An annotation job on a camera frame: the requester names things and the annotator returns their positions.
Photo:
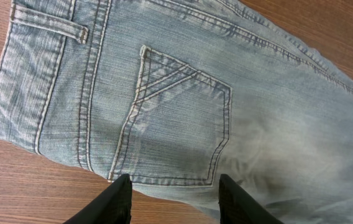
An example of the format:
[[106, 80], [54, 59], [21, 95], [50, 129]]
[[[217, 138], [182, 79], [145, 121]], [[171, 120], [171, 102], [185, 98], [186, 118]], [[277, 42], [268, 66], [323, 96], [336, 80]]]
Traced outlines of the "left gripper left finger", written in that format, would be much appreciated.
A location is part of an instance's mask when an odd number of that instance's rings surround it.
[[132, 182], [122, 174], [64, 224], [130, 224], [131, 208]]

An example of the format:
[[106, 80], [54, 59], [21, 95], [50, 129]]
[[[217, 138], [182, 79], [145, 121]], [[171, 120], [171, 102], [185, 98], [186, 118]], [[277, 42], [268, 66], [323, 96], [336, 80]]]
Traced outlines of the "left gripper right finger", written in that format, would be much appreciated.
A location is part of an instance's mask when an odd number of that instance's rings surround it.
[[220, 224], [283, 224], [227, 174], [219, 180]]

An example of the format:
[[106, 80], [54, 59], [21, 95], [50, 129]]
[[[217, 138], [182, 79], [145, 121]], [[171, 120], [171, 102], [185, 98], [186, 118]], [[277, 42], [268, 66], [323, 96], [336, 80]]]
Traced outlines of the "light blue denim shorts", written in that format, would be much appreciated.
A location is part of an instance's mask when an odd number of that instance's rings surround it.
[[217, 217], [353, 223], [353, 80], [239, 1], [11, 4], [0, 139]]

